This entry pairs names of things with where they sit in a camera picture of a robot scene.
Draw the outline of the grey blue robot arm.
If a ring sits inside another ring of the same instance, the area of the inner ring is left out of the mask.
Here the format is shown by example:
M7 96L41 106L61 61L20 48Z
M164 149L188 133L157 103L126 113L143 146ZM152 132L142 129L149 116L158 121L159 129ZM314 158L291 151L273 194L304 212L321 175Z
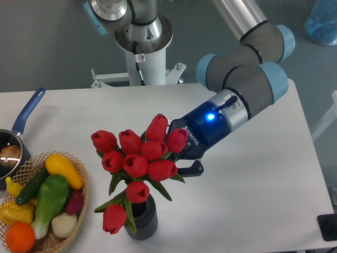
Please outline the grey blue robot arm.
M215 94L170 124L183 128L187 144L172 161L193 160L174 179L203 173L200 158L245 122L274 104L288 90L288 77L279 63L294 50L292 32L272 26L255 1L214 1L240 47L227 56L208 54L196 68L196 79ZM157 11L156 1L86 1L84 9L97 31L113 34L124 50L130 85L176 83L166 70L166 48L173 31Z

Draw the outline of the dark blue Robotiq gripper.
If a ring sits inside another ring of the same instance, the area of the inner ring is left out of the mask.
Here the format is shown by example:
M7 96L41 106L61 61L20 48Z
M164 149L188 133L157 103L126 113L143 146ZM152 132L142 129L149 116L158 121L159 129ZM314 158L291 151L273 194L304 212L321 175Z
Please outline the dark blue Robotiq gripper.
M194 160L190 167L178 168L177 172L182 177L199 177L204 172L204 167L199 159L205 151L217 144L231 133L227 117L222 113L226 105L217 106L213 102L204 102L187 115L172 121L168 132L175 129L187 131L187 143L178 154L172 154L169 159Z

